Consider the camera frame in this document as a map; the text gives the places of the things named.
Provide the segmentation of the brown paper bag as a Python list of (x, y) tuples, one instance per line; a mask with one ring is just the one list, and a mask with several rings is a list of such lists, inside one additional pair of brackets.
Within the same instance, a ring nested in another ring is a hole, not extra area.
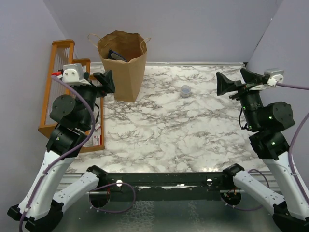
[[(96, 36), (98, 41), (91, 41), (91, 36)], [(123, 102), (135, 102), (143, 82), (147, 58), (146, 43), (150, 38), (144, 39), (138, 33), (118, 30), (102, 38), (94, 33), (87, 37), (97, 48), (104, 69), (112, 70), (114, 98)], [(109, 49), (122, 55), (127, 62), (108, 59)]]

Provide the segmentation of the dark blue snack bag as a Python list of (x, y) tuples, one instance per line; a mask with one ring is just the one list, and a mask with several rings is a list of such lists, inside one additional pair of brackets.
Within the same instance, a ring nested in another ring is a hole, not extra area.
[(108, 51), (108, 59), (127, 62), (127, 60), (122, 55), (112, 51), (111, 49)]

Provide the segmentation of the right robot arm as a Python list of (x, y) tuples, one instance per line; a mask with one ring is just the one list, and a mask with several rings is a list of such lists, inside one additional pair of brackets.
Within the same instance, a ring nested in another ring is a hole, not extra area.
[(271, 215), (283, 232), (306, 232), (309, 229), (309, 191), (295, 166), (291, 143), (282, 132), (295, 124), (291, 105), (279, 101), (263, 105), (260, 92), (282, 86), (284, 71), (269, 69), (260, 75), (245, 68), (240, 70), (241, 81), (228, 79), (216, 73), (217, 95), (229, 94), (241, 104), (245, 116), (245, 130), (251, 146), (269, 168), (280, 193), (269, 189), (248, 171), (234, 164), (223, 171), (222, 184), (227, 189), (240, 188), (258, 201)]

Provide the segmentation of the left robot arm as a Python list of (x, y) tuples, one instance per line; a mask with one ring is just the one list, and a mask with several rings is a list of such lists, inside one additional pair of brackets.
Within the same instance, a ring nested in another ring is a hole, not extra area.
[(40, 170), (22, 202), (7, 212), (9, 217), (19, 221), (19, 231), (52, 231), (64, 213), (86, 192), (106, 187), (104, 176), (87, 171), (68, 187), (57, 190), (66, 170), (95, 131), (96, 98), (115, 92), (111, 70), (95, 72), (93, 76), (100, 82), (99, 86), (88, 79), (88, 72), (79, 71), (73, 65), (51, 75), (54, 81), (69, 89), (70, 94), (54, 100), (50, 118), (57, 125), (46, 145)]

